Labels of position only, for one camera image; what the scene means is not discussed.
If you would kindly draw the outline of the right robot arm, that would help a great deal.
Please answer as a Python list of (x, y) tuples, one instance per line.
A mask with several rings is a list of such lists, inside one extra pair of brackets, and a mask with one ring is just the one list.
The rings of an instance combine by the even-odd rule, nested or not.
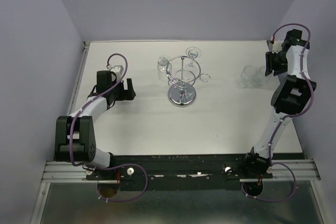
[(272, 95), (272, 112), (260, 138), (246, 154), (241, 165), (242, 173), (249, 178), (264, 175), (271, 166), (274, 149), (288, 123), (305, 114), (312, 106), (316, 82), (308, 74), (310, 42), (302, 38), (302, 31), (292, 29), (278, 51), (266, 52), (265, 75), (286, 74)]

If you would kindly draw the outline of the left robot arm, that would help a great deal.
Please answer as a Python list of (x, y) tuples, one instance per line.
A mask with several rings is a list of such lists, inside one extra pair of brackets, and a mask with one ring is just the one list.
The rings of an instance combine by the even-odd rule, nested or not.
[(123, 74), (115, 70), (98, 71), (96, 84), (85, 104), (72, 114), (57, 118), (55, 161), (98, 167), (98, 173), (104, 179), (116, 175), (113, 154), (97, 148), (94, 122), (117, 101), (132, 101), (136, 97), (132, 79), (126, 79), (125, 87), (122, 77)]

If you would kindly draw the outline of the clear wine glass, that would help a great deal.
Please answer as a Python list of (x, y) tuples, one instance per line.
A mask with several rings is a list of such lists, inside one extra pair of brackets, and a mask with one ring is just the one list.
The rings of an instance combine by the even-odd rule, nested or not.
[(242, 88), (251, 88), (253, 86), (253, 79), (256, 74), (257, 69), (254, 66), (245, 66), (238, 80), (239, 86)]

